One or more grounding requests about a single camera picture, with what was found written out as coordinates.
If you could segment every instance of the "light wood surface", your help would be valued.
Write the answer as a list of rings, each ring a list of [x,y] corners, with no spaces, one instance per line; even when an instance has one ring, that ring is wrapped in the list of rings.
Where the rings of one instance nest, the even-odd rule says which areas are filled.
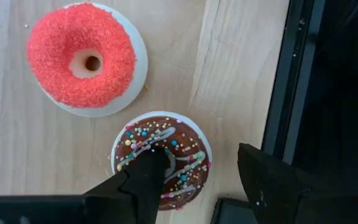
[[[219,196],[246,199],[237,145],[262,143],[288,0],[96,1],[137,26],[150,60],[149,90],[105,118],[58,108],[27,62],[32,26],[72,2],[0,0],[0,194],[85,192],[112,175],[108,156],[122,126],[167,110],[198,123],[214,162],[196,200],[160,212],[157,223],[209,223]]]

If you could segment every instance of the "pink sugar coating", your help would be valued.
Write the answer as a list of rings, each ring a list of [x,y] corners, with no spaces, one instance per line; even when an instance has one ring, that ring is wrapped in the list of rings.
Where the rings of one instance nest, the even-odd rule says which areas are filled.
[[[77,78],[69,69],[75,52],[96,49],[103,70]],[[58,9],[35,25],[27,55],[42,88],[57,102],[100,108],[121,96],[133,79],[135,53],[128,34],[109,12],[90,3]]]

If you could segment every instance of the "black metal edge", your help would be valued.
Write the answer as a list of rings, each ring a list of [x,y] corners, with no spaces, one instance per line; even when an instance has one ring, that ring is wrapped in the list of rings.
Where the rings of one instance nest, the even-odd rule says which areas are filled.
[[[315,2],[321,2],[321,5],[324,6],[324,0],[291,0],[288,8],[282,48],[261,148],[277,159],[284,158],[301,66],[304,65],[306,72],[308,68],[306,64],[309,63],[311,66],[313,62],[313,58],[311,58],[311,61],[308,60],[308,57],[305,58],[305,61],[303,59],[305,53],[310,53],[309,50],[305,52],[305,47],[310,20],[312,14],[316,14],[313,7]]]
[[[295,154],[303,107],[305,105],[305,98],[314,59],[314,51],[316,49],[316,39],[320,31],[324,5],[325,0],[315,0],[313,3],[308,35],[306,36],[305,49],[303,51],[300,74],[298,77],[298,86],[296,88],[296,95],[293,102],[291,120],[288,127],[287,141],[283,155],[283,162],[286,162],[287,164],[292,164],[293,156]]]

